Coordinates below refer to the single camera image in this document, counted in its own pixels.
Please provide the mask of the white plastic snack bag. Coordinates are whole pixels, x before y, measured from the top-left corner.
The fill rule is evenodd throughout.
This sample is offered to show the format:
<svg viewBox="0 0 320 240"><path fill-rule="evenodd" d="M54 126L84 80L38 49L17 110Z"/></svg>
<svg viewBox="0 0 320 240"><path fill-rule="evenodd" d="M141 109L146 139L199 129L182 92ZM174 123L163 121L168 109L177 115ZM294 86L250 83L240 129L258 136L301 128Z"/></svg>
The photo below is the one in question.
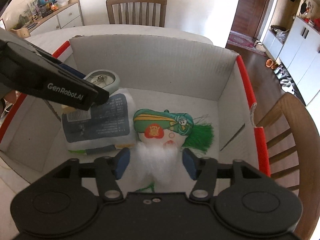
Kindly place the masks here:
<svg viewBox="0 0 320 240"><path fill-rule="evenodd" d="M89 110L62 115L66 148L77 154L98 154L131 148L136 143L133 127L135 102L126 88L113 93L107 103Z"/></svg>

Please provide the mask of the green santa plush toy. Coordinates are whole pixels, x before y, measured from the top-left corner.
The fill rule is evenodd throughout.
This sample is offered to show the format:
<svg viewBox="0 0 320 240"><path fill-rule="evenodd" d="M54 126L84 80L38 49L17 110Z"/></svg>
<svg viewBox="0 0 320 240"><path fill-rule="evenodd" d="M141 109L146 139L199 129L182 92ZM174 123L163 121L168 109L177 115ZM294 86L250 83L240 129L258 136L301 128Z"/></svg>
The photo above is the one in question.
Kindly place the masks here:
<svg viewBox="0 0 320 240"><path fill-rule="evenodd" d="M138 192L154 193L168 186L185 148L207 153L214 140L211 123L195 122L188 113L139 109L133 116L137 144L132 164Z"/></svg>

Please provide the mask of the round grey tin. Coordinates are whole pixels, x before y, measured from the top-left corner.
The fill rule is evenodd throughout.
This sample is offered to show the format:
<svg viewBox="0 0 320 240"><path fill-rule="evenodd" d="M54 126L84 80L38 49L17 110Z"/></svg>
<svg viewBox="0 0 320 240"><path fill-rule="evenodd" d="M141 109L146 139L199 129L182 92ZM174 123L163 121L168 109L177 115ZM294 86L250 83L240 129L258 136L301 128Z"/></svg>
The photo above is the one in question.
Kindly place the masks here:
<svg viewBox="0 0 320 240"><path fill-rule="evenodd" d="M84 77L84 80L106 90L109 94L113 94L119 89L120 78L110 70L100 69L90 72Z"/></svg>

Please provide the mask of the white drawer cabinet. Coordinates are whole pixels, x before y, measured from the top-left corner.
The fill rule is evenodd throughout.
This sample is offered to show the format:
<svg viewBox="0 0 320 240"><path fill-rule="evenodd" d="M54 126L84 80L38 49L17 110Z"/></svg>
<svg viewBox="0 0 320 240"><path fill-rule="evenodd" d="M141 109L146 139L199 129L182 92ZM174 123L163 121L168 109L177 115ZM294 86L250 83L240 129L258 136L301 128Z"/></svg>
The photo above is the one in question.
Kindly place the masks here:
<svg viewBox="0 0 320 240"><path fill-rule="evenodd" d="M50 31L83 26L80 0L69 0L67 5L40 20L36 20L35 24L30 29L23 27L17 30L10 29L10 32L21 38L28 38Z"/></svg>

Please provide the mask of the wooden chair beside box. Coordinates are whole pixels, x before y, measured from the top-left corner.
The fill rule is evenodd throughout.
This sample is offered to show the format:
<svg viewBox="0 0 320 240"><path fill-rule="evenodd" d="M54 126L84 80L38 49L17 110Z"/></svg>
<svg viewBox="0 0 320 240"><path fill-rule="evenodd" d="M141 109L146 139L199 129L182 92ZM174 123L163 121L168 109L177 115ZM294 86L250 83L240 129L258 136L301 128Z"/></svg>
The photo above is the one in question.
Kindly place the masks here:
<svg viewBox="0 0 320 240"><path fill-rule="evenodd" d="M290 93L284 93L255 126L271 132L263 158L271 178L302 202L295 233L311 239L319 220L318 129L303 103Z"/></svg>

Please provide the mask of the white shoes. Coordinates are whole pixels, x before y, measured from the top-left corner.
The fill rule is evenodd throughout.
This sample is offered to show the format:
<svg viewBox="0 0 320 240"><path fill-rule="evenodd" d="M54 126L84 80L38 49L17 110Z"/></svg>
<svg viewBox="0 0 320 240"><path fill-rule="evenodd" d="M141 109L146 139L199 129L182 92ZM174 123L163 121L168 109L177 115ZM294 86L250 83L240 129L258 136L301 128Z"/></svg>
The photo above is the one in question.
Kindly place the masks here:
<svg viewBox="0 0 320 240"><path fill-rule="evenodd" d="M286 93L295 94L295 82L287 68L283 64L280 64L273 72L279 80L281 89Z"/></svg>

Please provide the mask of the orange slippers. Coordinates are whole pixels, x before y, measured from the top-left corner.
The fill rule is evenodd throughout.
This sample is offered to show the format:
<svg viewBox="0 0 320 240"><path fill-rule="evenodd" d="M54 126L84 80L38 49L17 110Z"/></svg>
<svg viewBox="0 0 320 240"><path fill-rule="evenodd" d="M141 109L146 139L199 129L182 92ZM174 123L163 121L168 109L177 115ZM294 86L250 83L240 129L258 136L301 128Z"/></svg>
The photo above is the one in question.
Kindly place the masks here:
<svg viewBox="0 0 320 240"><path fill-rule="evenodd" d="M275 61L273 61L272 59L268 59L265 62L265 66L267 68L271 68L272 70L275 70L276 68L278 68L279 65Z"/></svg>

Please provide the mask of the red patterned doormat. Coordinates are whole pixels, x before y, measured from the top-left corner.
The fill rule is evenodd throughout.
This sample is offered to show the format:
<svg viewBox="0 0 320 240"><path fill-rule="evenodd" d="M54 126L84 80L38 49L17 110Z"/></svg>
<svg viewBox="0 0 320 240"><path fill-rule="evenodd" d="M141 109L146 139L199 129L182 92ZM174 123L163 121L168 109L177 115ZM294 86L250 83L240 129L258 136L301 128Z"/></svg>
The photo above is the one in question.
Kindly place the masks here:
<svg viewBox="0 0 320 240"><path fill-rule="evenodd" d="M232 31L229 33L227 44L246 49L259 55L267 56L262 42L256 38Z"/></svg>

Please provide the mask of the brown entrance door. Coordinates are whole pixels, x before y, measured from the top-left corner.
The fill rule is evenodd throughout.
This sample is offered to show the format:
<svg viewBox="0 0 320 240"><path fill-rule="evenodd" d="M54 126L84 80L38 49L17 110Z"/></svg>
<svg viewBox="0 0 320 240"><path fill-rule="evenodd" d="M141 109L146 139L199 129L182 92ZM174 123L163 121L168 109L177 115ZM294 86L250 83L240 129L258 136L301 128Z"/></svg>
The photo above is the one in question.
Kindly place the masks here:
<svg viewBox="0 0 320 240"><path fill-rule="evenodd" d="M256 38L270 0L239 0L231 30Z"/></svg>

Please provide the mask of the wooden chair at wall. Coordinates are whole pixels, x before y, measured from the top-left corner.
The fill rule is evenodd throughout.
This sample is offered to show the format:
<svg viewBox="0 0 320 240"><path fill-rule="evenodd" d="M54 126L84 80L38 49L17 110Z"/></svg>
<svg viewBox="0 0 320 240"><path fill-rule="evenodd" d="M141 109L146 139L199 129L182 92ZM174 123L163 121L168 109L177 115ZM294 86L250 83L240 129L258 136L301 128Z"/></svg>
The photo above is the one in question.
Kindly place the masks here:
<svg viewBox="0 0 320 240"><path fill-rule="evenodd" d="M167 0L106 0L109 24L165 27Z"/></svg>

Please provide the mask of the white wall cabinet unit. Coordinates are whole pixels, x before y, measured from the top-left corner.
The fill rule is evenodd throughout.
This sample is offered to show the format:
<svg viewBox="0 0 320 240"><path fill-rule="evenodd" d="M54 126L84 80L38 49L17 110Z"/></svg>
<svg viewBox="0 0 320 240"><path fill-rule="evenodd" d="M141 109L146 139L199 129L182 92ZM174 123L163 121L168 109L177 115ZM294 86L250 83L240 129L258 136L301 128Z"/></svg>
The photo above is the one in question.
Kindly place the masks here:
<svg viewBox="0 0 320 240"><path fill-rule="evenodd" d="M278 60L293 79L306 105L319 93L319 31L296 17Z"/></svg>

